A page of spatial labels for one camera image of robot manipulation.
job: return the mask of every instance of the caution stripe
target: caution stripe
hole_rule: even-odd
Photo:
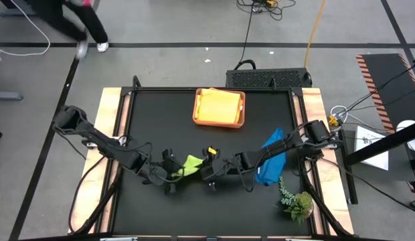
[[[402,54],[398,54],[399,57],[401,58],[402,62],[404,63],[404,65],[406,66],[407,69],[411,68],[411,66],[407,63],[406,59],[403,57]],[[413,73],[413,70],[408,71],[408,74],[411,77],[411,80],[413,81],[413,84],[415,85],[415,75]]]
[[[359,65],[359,68],[361,69],[363,79],[367,84],[367,88],[370,92],[372,92],[371,98],[374,104],[376,104],[377,113],[379,114],[383,127],[387,132],[391,134],[395,133],[394,126],[390,122],[388,113],[386,112],[386,109],[383,106],[382,99],[380,98],[380,95],[376,92],[376,85],[374,84],[374,81],[371,78],[371,74],[369,73],[369,69],[367,67],[367,64],[365,63],[363,56],[356,55],[356,60]]]

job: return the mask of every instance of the white shoe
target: white shoe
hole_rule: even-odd
[[[81,41],[78,42],[76,46],[76,58],[81,60],[86,57],[88,50],[88,42],[87,41]]]
[[[99,53],[103,53],[109,48],[109,44],[108,44],[108,42],[106,42],[106,43],[103,43],[103,44],[98,44],[97,47],[98,47]]]

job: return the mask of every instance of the orange tray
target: orange tray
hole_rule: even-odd
[[[201,88],[198,88],[195,91],[195,100],[194,100],[194,109],[193,109],[193,121],[197,125],[209,125],[215,127],[229,127],[229,128],[240,128],[245,123],[245,99],[246,95],[244,92],[241,91],[231,91],[231,90],[223,90],[226,92],[231,92],[240,95],[240,103],[242,103],[242,110],[240,111],[240,117],[237,123],[221,123],[221,122],[214,122],[214,121],[206,121],[206,120],[197,120],[195,118],[195,112],[197,108],[197,97],[201,94]]]

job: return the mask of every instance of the black pants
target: black pants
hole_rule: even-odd
[[[39,18],[76,41],[87,40],[87,35],[63,16],[62,5],[71,9],[87,27],[96,43],[106,43],[108,36],[91,6],[77,6],[65,0],[28,0]]]

